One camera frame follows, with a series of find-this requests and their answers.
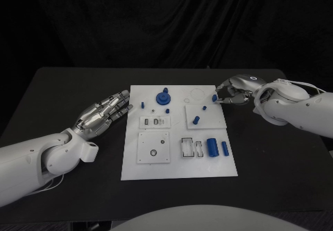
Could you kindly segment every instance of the silver robotic hand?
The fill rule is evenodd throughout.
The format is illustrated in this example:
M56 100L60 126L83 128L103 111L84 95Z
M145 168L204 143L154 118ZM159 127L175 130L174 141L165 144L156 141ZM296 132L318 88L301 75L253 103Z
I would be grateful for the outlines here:
M308 95L296 85L316 90ZM243 105L253 97L253 112L275 125L290 124L295 128L333 138L333 93L314 85L276 79L272 83L250 75L234 75L216 88L227 87L230 97L216 100L217 103Z
M87 140L102 134L132 108L122 107L128 100L125 90L80 113L71 128L0 148L0 207L35 193L37 188L74 168L79 160L94 160L97 146Z
M84 140L99 136L107 129L110 122L128 112L132 105L120 109L128 100L129 92L123 90L100 102L92 104L80 113L71 130Z

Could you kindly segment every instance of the robotic arm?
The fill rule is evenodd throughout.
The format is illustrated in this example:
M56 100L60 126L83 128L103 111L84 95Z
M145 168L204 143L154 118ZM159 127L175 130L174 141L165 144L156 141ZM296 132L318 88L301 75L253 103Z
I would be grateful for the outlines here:
M308 95L293 85L305 85L321 91ZM333 138L333 93L327 93L314 85L278 79L272 83L250 75L234 75L216 88L227 88L230 97L216 100L217 103L243 105L253 97L253 112L275 125L289 123L298 129L319 136Z
M0 207L67 173L79 160L94 160L97 146L87 140L102 134L132 108L128 105L120 109L128 100L125 90L80 113L71 128L0 148Z

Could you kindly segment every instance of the circular hole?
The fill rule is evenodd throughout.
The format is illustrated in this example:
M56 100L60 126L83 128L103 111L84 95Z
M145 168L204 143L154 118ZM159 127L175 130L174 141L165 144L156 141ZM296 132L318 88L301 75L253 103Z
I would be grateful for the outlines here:
M155 150L151 150L151 151L149 151L149 155L151 155L151 156L155 156L155 154L156 154Z

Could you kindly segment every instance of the black table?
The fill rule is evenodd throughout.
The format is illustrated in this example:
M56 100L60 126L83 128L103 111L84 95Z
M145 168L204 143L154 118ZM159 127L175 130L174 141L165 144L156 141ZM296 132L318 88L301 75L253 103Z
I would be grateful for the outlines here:
M41 68L0 145L60 132L80 111L129 85L217 85L234 74L267 82L279 70ZM237 177L120 181L126 118L100 137L93 163L79 163L51 190L0 208L0 224L129 219L161 208L213 204L256 211L333 208L333 158L321 139L275 126L253 105L223 105Z

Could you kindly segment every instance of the blue plastic part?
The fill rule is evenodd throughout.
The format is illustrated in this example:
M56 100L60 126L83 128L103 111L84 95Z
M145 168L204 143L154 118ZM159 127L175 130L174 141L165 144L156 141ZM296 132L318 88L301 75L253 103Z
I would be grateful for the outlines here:
M216 95L213 95L211 100L213 100L213 102L217 100L217 96Z
M226 147L226 142L221 142L221 148L223 148L223 155L228 156L228 152L227 152L227 147Z
M192 124L197 124L198 119L200 119L200 117L198 117L198 116L195 116L195 117L194 117L194 120L192 120Z
M171 101L171 97L167 93L167 88L162 89L162 92L156 94L155 101L159 105L167 105Z
M205 146L207 146L208 156L210 157L218 156L218 149L217 149L217 143L214 138L205 140Z

